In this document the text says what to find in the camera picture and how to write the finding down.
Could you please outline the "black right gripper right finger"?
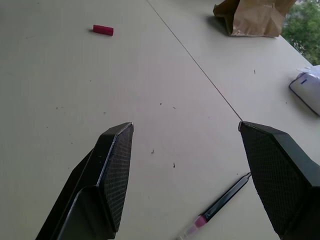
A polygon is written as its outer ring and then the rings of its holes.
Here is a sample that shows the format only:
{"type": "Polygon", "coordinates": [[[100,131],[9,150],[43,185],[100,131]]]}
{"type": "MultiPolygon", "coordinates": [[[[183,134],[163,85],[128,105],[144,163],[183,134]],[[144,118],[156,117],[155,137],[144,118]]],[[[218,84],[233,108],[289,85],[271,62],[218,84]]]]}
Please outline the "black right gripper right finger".
{"type": "Polygon", "coordinates": [[[241,121],[252,180],[281,240],[320,238],[320,166],[286,132],[241,121]]]}

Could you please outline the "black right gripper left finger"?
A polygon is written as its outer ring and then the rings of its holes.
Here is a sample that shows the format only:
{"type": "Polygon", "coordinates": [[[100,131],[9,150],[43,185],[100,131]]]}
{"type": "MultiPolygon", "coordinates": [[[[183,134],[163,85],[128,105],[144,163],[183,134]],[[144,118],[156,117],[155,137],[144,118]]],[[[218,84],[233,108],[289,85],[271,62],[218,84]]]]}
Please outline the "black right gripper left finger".
{"type": "Polygon", "coordinates": [[[126,122],[102,133],[72,170],[38,240],[113,240],[129,183],[134,126],[126,122]]]}

